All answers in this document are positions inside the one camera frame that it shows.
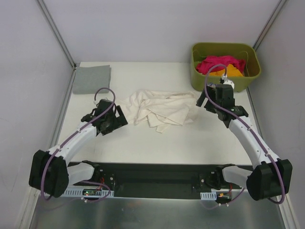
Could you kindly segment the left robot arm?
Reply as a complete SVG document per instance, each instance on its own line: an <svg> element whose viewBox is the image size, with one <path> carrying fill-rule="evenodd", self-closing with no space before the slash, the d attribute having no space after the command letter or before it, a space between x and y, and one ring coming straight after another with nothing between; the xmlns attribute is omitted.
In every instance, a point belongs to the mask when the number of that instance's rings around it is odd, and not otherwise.
<svg viewBox="0 0 305 229"><path fill-rule="evenodd" d="M95 108L82 117L76 130L63 143L47 151L38 150L32 159L29 186L58 198L66 189L79 182L104 186L100 165L84 160L70 166L74 156L98 135L107 135L127 125L119 105L101 99Z"/></svg>

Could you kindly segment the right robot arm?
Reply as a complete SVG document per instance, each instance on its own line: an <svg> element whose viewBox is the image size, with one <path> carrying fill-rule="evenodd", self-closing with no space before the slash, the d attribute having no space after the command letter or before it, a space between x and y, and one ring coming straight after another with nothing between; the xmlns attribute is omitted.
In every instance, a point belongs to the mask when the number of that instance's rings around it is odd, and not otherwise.
<svg viewBox="0 0 305 229"><path fill-rule="evenodd" d="M256 201L268 199L282 204L289 191L293 166L288 159L281 160L256 132L247 111L235 104L232 86L205 86L196 105L217 114L218 119L239 140L253 168L249 171L234 164L218 166L215 175L207 179L207 184L220 189L233 183L247 189Z"/></svg>

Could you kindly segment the cream white t shirt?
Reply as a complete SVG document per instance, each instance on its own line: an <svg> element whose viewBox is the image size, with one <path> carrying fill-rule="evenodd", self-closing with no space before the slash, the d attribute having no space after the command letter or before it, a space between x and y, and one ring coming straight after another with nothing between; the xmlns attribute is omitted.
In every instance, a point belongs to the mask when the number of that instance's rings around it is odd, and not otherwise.
<svg viewBox="0 0 305 229"><path fill-rule="evenodd" d="M128 98L117 99L117 104L133 125L147 123L163 133L170 126L190 124L197 118L198 96L191 92L138 90Z"/></svg>

